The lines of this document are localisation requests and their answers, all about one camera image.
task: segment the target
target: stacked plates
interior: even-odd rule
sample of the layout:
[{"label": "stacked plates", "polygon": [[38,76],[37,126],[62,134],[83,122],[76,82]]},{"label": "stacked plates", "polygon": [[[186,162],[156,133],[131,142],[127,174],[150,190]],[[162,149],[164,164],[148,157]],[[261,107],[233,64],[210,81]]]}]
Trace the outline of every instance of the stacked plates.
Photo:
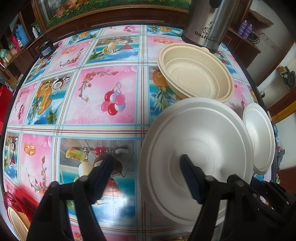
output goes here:
[{"label": "stacked plates", "polygon": [[[231,174],[250,183],[253,149],[246,126],[228,106],[208,98],[187,98],[165,109],[145,137],[139,182],[153,214],[180,231],[191,231],[201,205],[194,200],[179,160],[187,154],[206,175],[226,182]],[[225,216],[220,204],[217,224]]]},{"label": "stacked plates", "polygon": [[183,99],[207,97],[227,102],[233,96],[229,71],[204,47],[169,44],[160,50],[157,63],[170,88]]}]

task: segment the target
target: black device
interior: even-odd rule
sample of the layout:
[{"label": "black device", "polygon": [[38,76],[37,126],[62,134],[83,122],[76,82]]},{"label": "black device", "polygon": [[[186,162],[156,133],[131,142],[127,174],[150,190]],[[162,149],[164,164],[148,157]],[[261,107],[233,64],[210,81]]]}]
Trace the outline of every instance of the black device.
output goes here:
[{"label": "black device", "polygon": [[[74,183],[59,185],[52,182],[34,214],[27,241],[36,241],[40,237],[43,241],[74,240],[67,200],[74,200],[83,240],[106,241],[91,204],[102,197],[113,166],[113,157],[107,155],[100,166]],[[188,241],[212,239],[220,200],[227,200],[220,240],[296,240],[296,196],[277,183],[258,181],[253,177],[249,185],[235,174],[228,177],[227,183],[222,183],[213,176],[206,176],[186,154],[180,158],[180,168],[193,199],[202,204]],[[269,205],[263,203],[260,196]]]},{"label": "black device", "polygon": [[47,58],[55,52],[56,48],[51,40],[47,40],[39,46],[40,58]]}]

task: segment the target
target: beige bowl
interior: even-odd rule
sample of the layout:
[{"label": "beige bowl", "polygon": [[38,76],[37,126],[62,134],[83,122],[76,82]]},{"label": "beige bowl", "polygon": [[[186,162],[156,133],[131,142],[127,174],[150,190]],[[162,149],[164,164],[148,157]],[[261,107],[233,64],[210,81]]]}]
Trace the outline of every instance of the beige bowl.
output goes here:
[{"label": "beige bowl", "polygon": [[13,207],[8,207],[7,214],[18,237],[21,241],[26,241],[31,225],[26,215],[16,211]]},{"label": "beige bowl", "polygon": [[207,97],[227,102],[233,96],[228,69],[206,48],[169,44],[160,50],[157,63],[170,88],[183,99]]}]

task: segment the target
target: fish tank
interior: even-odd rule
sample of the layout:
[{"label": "fish tank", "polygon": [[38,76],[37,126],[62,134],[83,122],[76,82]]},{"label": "fish tank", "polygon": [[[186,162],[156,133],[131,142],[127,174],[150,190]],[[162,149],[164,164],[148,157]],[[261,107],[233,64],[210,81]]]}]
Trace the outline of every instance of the fish tank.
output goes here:
[{"label": "fish tank", "polygon": [[43,22],[51,28],[67,19],[94,10],[127,4],[151,4],[189,9],[191,0],[37,0]]}]

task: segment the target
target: kettle logo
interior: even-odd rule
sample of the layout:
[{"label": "kettle logo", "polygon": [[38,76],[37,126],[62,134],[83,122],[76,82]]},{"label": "kettle logo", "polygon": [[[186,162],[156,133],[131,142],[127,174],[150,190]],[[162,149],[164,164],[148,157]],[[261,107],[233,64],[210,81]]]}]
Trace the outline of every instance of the kettle logo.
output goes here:
[{"label": "kettle logo", "polygon": [[213,28],[213,25],[215,24],[215,22],[214,21],[211,21],[208,25],[207,25],[207,27],[204,27],[203,29],[202,29],[202,31],[203,31],[203,34],[204,35],[202,35],[202,33],[199,33],[199,32],[197,32],[197,31],[195,31],[195,35],[198,35],[199,37],[201,37],[201,38],[203,38],[203,39],[205,39],[205,40],[207,40],[207,41],[210,41],[210,42],[213,42],[213,43],[216,43],[217,41],[215,40],[215,38],[214,38],[214,36],[211,36],[209,33],[210,33],[210,31],[211,31],[211,29]]}]

